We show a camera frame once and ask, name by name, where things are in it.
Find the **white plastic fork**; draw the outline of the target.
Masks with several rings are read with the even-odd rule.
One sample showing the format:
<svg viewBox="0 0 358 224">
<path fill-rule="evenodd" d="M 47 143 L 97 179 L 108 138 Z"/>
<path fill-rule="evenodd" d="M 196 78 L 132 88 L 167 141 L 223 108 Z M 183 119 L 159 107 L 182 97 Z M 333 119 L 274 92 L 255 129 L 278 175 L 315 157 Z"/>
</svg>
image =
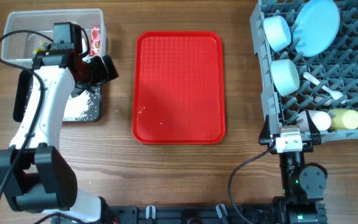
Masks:
<svg viewBox="0 0 358 224">
<path fill-rule="evenodd" d="M 323 102 L 323 105 L 324 106 L 329 106 L 331 104 L 333 104 L 336 100 L 330 98 L 330 99 L 324 99 L 323 97 L 320 97 L 320 96 L 316 96 L 313 98 L 313 102 L 314 103 L 320 103 L 320 102 Z M 344 100 L 342 102 L 342 104 L 345 104 L 345 103 L 358 103 L 358 101 L 354 101 L 354 100 Z"/>
</svg>

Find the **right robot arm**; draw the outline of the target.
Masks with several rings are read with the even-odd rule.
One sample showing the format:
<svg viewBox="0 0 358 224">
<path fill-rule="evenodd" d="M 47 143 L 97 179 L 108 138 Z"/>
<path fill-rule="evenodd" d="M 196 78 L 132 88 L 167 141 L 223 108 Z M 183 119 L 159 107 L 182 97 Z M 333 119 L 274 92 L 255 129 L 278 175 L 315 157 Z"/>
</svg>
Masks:
<svg viewBox="0 0 358 224">
<path fill-rule="evenodd" d="M 259 135 L 259 144 L 280 159 L 283 196 L 274 197 L 272 203 L 257 210 L 259 223 L 310 223 L 328 222 L 325 205 L 321 203 L 327 184 L 327 170 L 314 162 L 305 162 L 305 153 L 321 144 L 320 131 L 312 122 L 309 112 L 306 120 L 311 139 L 303 140 L 298 126 L 282 127 L 278 134 L 270 133 L 270 118 Z"/>
</svg>

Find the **light blue small bowl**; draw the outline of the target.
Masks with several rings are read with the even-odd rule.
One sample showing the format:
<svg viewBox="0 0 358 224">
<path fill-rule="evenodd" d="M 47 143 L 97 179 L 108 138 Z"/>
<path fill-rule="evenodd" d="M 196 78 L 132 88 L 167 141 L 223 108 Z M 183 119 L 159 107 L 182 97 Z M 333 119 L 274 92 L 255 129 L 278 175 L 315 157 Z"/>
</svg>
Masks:
<svg viewBox="0 0 358 224">
<path fill-rule="evenodd" d="M 291 32 L 286 20 L 282 16 L 264 19 L 265 36 L 274 52 L 279 52 L 291 44 Z"/>
</svg>

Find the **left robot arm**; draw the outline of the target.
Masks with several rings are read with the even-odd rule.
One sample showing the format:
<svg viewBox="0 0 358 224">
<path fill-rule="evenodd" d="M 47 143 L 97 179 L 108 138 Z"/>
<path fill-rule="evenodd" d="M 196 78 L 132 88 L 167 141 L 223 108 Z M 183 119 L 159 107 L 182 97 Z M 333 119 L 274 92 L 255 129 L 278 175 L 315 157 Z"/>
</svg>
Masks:
<svg viewBox="0 0 358 224">
<path fill-rule="evenodd" d="M 110 56 L 92 57 L 84 28 L 71 22 L 53 26 L 45 50 L 23 68 L 20 84 L 32 82 L 21 125 L 9 147 L 0 150 L 0 201 L 15 212 L 43 213 L 77 223 L 117 223 L 105 199 L 78 188 L 77 178 L 58 148 L 67 101 L 118 74 Z"/>
</svg>

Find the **red clear plastic wrapper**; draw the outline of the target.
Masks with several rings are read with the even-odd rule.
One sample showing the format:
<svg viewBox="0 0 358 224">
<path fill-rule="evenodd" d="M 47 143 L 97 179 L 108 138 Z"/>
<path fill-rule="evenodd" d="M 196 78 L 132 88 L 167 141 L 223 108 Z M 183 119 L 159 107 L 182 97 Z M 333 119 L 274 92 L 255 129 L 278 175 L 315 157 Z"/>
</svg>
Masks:
<svg viewBox="0 0 358 224">
<path fill-rule="evenodd" d="M 100 41 L 101 41 L 101 28 L 100 26 L 94 26 L 91 28 L 91 44 L 89 50 L 90 57 L 99 55 Z"/>
</svg>

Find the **yellow candy wrapper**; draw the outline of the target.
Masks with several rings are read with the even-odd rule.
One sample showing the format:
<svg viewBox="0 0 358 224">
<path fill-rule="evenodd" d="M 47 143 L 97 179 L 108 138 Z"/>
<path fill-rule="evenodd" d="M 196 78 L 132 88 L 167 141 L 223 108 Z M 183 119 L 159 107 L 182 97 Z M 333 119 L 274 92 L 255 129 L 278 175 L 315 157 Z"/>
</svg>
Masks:
<svg viewBox="0 0 358 224">
<path fill-rule="evenodd" d="M 43 50 L 47 50 L 48 49 L 48 45 L 49 43 L 48 42 L 43 42 L 43 41 L 40 41 L 40 44 L 39 46 L 33 50 L 32 52 L 32 56 L 35 57 L 37 52 L 40 52 L 40 51 L 43 51 Z"/>
</svg>

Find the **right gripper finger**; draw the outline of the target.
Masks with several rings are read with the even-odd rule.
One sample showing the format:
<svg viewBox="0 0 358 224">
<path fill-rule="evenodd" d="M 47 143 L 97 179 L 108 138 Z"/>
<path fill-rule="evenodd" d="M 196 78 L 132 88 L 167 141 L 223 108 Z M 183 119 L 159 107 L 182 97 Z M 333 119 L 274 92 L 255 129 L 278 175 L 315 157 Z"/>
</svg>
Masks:
<svg viewBox="0 0 358 224">
<path fill-rule="evenodd" d="M 270 134 L 270 118 L 267 114 L 265 116 L 264 126 L 259 134 L 259 144 L 270 144 L 271 134 Z"/>
<path fill-rule="evenodd" d="M 311 143 L 313 145 L 320 145 L 321 144 L 321 133 L 314 124 L 313 120 L 311 119 L 309 111 L 306 111 L 306 118 L 308 122 L 308 127 L 311 136 Z"/>
</svg>

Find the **white plastic spoon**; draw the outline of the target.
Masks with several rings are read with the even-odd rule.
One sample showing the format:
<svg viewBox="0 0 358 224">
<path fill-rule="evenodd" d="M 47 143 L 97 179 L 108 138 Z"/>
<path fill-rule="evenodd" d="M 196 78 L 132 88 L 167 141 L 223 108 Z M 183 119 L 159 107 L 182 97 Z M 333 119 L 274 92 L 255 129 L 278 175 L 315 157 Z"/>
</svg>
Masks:
<svg viewBox="0 0 358 224">
<path fill-rule="evenodd" d="M 312 74 L 308 73 L 308 72 L 304 72 L 303 73 L 303 77 L 308 80 L 309 82 L 315 84 L 316 86 L 322 84 L 322 82 L 320 80 L 318 80 L 316 77 L 314 77 Z M 332 99 L 334 100 L 340 100 L 342 97 L 344 97 L 344 94 L 341 93 L 340 91 L 336 91 L 336 90 L 332 90 L 329 87 L 327 87 L 326 85 L 322 85 L 321 88 L 328 94 L 331 95 Z"/>
</svg>

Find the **white rice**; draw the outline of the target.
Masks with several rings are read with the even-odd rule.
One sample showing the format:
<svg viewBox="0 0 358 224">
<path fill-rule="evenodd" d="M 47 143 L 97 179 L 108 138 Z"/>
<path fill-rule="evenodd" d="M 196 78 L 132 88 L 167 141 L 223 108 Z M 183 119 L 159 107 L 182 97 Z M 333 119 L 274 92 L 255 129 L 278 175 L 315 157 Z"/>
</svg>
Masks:
<svg viewBox="0 0 358 224">
<path fill-rule="evenodd" d="M 94 93 L 84 91 L 79 96 L 69 96 L 65 108 L 64 122 L 96 122 L 100 117 L 101 87 L 94 89 Z"/>
</svg>

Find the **pale pink plastic cup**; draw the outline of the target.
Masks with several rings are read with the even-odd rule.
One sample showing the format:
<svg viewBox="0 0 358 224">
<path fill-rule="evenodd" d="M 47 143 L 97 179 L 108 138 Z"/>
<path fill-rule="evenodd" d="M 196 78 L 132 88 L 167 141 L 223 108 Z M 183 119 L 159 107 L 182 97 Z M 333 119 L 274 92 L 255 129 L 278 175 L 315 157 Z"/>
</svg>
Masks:
<svg viewBox="0 0 358 224">
<path fill-rule="evenodd" d="M 319 131 L 327 131 L 331 126 L 331 117 L 324 111 L 305 110 L 299 113 L 296 124 L 302 133 L 309 132 L 306 112 L 309 112 L 310 118 Z"/>
</svg>

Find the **mint green bowl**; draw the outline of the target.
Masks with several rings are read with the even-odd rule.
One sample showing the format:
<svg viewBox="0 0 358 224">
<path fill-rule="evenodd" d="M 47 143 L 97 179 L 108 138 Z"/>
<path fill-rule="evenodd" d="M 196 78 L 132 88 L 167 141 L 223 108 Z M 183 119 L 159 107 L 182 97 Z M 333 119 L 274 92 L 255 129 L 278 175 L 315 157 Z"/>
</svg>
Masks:
<svg viewBox="0 0 358 224">
<path fill-rule="evenodd" d="M 295 64 L 289 59 L 275 60 L 271 64 L 273 84 L 282 96 L 290 95 L 300 87 L 300 78 Z"/>
</svg>

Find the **light blue plate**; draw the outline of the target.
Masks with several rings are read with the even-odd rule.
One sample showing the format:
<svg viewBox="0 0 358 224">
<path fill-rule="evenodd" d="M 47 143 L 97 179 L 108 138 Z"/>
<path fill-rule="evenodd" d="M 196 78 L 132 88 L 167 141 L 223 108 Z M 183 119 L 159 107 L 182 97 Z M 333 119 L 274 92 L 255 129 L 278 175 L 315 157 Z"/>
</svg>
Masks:
<svg viewBox="0 0 358 224">
<path fill-rule="evenodd" d="M 295 20 L 293 41 L 297 52 L 312 57 L 325 51 L 335 39 L 340 25 L 339 9 L 332 0 L 307 2 Z"/>
</svg>

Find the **yellow plastic cup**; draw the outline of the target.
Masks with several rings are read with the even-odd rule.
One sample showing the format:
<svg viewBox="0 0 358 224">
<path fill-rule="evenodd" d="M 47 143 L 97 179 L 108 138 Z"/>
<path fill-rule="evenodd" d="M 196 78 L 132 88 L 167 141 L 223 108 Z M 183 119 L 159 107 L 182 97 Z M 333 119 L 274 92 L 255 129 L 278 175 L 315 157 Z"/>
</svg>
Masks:
<svg viewBox="0 0 358 224">
<path fill-rule="evenodd" d="M 332 109 L 328 111 L 328 114 L 331 117 L 330 131 L 358 128 L 358 112 L 356 110 Z"/>
</svg>

